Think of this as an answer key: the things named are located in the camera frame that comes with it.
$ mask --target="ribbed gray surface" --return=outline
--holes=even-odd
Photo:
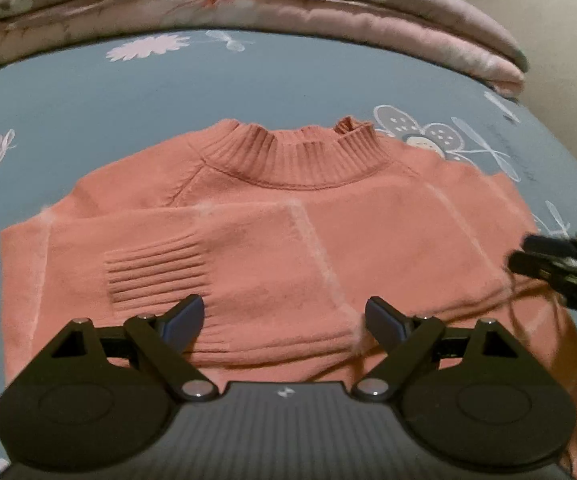
[[[280,391],[294,391],[281,396]],[[139,456],[87,474],[13,465],[2,480],[564,480],[557,466],[490,475],[447,465],[420,448],[391,410],[351,399],[337,383],[236,383],[188,404]]]

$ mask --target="mattress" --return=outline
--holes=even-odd
[[[378,48],[205,29],[100,41],[1,68],[0,231],[89,171],[220,119],[279,129],[349,114],[450,160],[504,171],[543,233],[577,233],[577,162],[523,106]]]

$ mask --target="knit sweater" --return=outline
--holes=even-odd
[[[492,316],[577,405],[577,331],[505,256],[534,232],[504,174],[352,118],[269,131],[223,120],[93,171],[2,232],[7,380],[70,319],[121,324],[200,294],[187,358],[229,380],[358,380],[383,358],[363,308],[382,296],[457,326]],[[571,444],[577,475],[577,430]]]

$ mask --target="blanket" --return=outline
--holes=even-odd
[[[81,41],[206,25],[390,48],[505,96],[521,91],[527,70],[510,33],[463,0],[0,0],[0,64]]]

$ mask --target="ribbed collar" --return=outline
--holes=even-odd
[[[373,125],[345,117],[333,128],[269,131],[223,120],[192,144],[217,170],[264,187],[321,189],[361,180],[390,163]]]

